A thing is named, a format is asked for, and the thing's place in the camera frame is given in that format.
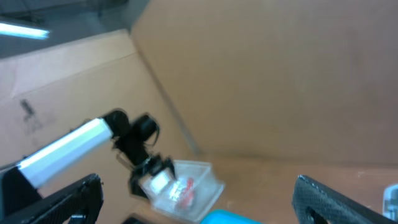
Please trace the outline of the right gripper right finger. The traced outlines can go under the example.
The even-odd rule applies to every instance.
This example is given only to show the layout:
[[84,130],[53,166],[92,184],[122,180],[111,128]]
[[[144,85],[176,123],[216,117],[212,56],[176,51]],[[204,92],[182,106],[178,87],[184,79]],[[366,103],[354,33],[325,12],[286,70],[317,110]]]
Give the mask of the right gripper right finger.
[[307,175],[297,177],[292,206],[300,224],[397,223]]

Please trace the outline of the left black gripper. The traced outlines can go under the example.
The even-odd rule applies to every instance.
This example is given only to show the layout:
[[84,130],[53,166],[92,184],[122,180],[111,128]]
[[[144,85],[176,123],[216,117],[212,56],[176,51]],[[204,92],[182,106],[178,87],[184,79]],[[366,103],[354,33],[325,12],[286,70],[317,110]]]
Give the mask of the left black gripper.
[[[153,147],[160,134],[160,128],[156,120],[149,114],[143,114],[135,119],[129,126],[128,132],[118,137],[114,142],[114,148],[121,151],[132,165],[136,166],[131,172],[128,181],[131,194],[148,199],[140,185],[140,180],[148,173],[147,165],[140,165],[150,157],[148,147]],[[155,176],[163,170],[169,170],[172,177],[176,179],[175,167],[170,157],[162,159],[160,154],[154,156],[150,162],[150,174]]]

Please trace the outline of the white tissue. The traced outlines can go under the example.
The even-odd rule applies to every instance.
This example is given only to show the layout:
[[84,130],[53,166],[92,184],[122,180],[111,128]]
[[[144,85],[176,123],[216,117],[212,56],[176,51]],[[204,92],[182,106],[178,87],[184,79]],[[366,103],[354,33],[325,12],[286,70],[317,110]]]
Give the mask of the white tissue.
[[173,201],[179,201],[184,190],[185,190],[185,184],[181,183],[181,181],[174,182],[168,193],[169,199]]

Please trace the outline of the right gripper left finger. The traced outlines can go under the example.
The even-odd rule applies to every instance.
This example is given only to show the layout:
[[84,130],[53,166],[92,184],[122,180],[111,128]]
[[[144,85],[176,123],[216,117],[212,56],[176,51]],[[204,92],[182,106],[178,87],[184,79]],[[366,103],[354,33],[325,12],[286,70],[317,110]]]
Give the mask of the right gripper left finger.
[[102,184],[96,174],[45,198],[21,173],[1,174],[1,223],[96,223],[102,205]]

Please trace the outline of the red snack wrapper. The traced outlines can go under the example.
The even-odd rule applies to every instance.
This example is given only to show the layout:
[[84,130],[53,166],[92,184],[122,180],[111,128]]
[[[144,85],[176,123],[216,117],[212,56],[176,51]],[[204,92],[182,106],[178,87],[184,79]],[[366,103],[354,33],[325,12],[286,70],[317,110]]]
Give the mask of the red snack wrapper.
[[180,200],[177,201],[177,208],[180,209],[188,209],[192,207],[195,199],[194,179],[190,177],[184,182],[184,184],[185,190],[180,197]]

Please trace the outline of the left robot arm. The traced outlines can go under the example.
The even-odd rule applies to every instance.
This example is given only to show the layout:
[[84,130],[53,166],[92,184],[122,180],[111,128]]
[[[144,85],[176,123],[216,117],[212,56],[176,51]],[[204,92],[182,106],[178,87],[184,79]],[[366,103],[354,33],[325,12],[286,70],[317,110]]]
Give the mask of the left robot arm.
[[89,152],[107,141],[123,153],[132,164],[129,180],[131,193],[147,197],[139,180],[156,176],[163,170],[176,177],[171,158],[147,152],[147,140],[158,136],[160,128],[147,113],[130,121],[122,110],[113,110],[100,118],[89,120],[37,152],[1,167],[1,218],[5,218],[41,200],[38,188],[69,168]]

